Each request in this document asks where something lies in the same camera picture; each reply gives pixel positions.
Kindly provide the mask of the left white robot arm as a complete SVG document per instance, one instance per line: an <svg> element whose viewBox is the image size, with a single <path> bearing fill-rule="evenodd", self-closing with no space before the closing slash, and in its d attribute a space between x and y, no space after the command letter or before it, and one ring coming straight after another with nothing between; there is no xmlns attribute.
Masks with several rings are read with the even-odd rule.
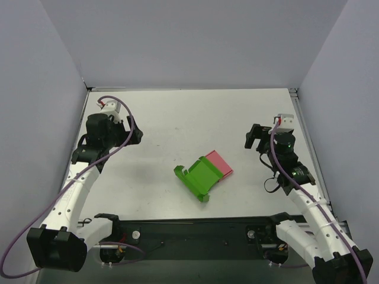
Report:
<svg viewBox="0 0 379 284"><path fill-rule="evenodd" d="M121 150L141 142L143 133L134 118L127 116L127 122L128 131L117 114L88 116L86 133L72 154L69 175L58 199L49 206L50 212L41 225L29 229L27 234L27 244L38 268L78 272L93 246L102 240L116 243L123 237L119 217L114 214L97 214L89 225L77 225L111 149Z"/></svg>

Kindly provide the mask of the green paper box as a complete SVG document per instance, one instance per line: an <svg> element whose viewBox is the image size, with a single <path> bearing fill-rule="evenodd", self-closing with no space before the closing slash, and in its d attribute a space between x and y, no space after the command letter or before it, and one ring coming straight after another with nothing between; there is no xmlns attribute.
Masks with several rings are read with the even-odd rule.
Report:
<svg viewBox="0 0 379 284"><path fill-rule="evenodd" d="M210 189L223 177L223 173L205 156L201 156L189 169L176 166L174 174L200 202L209 201Z"/></svg>

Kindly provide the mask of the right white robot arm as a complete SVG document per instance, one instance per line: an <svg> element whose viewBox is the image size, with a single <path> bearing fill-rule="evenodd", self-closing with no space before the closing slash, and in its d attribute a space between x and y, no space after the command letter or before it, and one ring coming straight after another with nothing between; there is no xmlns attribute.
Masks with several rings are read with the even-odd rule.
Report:
<svg viewBox="0 0 379 284"><path fill-rule="evenodd" d="M359 249L346 235L319 192L308 168L295 154L293 129L254 124L246 133L245 148L259 141L256 151L267 155L279 188L296 205L309 226L303 231L287 214L271 217L272 232L288 244L311 268L316 283L366 283L373 264L367 249Z"/></svg>

